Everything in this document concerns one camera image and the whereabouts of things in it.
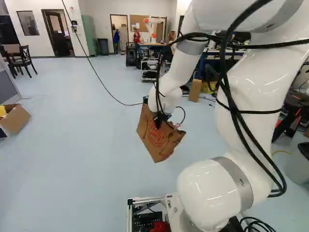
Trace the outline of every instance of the person in red shirt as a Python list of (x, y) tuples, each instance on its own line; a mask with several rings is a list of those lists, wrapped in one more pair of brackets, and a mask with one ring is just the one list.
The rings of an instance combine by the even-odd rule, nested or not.
[(136, 44), (138, 44), (140, 42), (140, 33), (139, 30), (137, 28), (134, 28), (134, 36), (133, 36), (133, 41)]
[(138, 50), (139, 50), (139, 42), (140, 42), (140, 33), (138, 31), (137, 28), (134, 28), (134, 35), (133, 35), (133, 41), (135, 43), (135, 54), (136, 54), (136, 58), (135, 58), (135, 63), (136, 63), (136, 67), (139, 67), (139, 58), (138, 58)]

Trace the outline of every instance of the person in blue shirt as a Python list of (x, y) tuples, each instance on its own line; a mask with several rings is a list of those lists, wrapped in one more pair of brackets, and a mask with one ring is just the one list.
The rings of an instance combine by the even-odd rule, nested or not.
[(116, 29), (114, 34), (114, 50), (115, 54), (120, 54), (120, 33), (118, 29)]

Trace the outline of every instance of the brown paper bag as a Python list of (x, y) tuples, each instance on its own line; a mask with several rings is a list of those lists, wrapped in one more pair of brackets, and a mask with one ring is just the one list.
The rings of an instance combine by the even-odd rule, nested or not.
[(170, 157), (174, 148), (180, 143), (186, 132), (172, 129), (172, 122), (163, 122), (157, 129), (153, 120), (155, 113), (151, 112), (148, 104), (143, 104), (137, 134), (144, 143), (154, 162), (161, 162)]

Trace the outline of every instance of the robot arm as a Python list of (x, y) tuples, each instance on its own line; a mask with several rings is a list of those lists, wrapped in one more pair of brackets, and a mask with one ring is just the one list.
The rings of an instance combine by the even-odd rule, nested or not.
[(152, 20), (150, 20), (149, 18), (145, 18), (144, 19), (144, 23), (146, 24), (146, 27), (147, 27), (149, 33), (151, 34), (151, 38), (152, 38), (151, 41), (152, 41), (152, 43), (155, 43), (155, 40), (157, 38), (157, 34), (154, 33), (151, 25), (153, 23), (163, 23), (163, 22), (165, 22), (165, 21), (163, 19), (161, 19), (161, 18), (153, 18)]
[[(193, 0), (183, 21), (182, 33), (227, 30), (232, 21), (254, 0)], [(309, 37), (309, 0), (272, 1), (243, 22), (238, 31), (252, 33), (251, 44), (271, 44)], [(172, 113), (185, 84), (203, 52), (205, 43), (177, 44), (170, 71), (160, 78), (163, 111)], [(240, 110), (280, 109), (297, 71), (309, 55), (309, 45), (248, 50), (228, 72), (231, 94)], [(228, 105), (221, 89), (218, 100)], [(149, 94), (149, 108), (157, 111), (155, 88)], [(272, 180), (249, 155), (234, 128), (231, 114), (216, 104), (216, 125), (229, 150), (222, 156), (186, 168), (177, 181), (177, 191), (191, 221), (202, 231), (217, 232), (228, 219), (263, 202)], [(253, 135), (270, 154), (271, 137), (278, 114), (244, 115)], [(251, 149), (259, 154), (256, 147)], [(266, 159), (258, 156), (272, 171)]]

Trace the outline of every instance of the light blue floor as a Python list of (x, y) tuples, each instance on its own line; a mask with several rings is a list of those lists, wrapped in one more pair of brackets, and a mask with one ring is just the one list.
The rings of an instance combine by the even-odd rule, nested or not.
[[(121, 101), (137, 103), (152, 84), (125, 66), (125, 57), (92, 59), (106, 87)], [(20, 103), (32, 119), (15, 137), (0, 142), (1, 232), (124, 232), (129, 197), (175, 191), (176, 178), (193, 162), (220, 156), (226, 146), (214, 125), (210, 101), (180, 105), (187, 134), (175, 153), (154, 164), (136, 134), (140, 106), (116, 103), (86, 59), (35, 59), (39, 75), (19, 76)], [(176, 111), (173, 121), (182, 119)], [(307, 141), (297, 133), (273, 150)], [(289, 155), (276, 154), (283, 167)], [(289, 179), (288, 192), (248, 211), (278, 232), (307, 231), (309, 191)]]

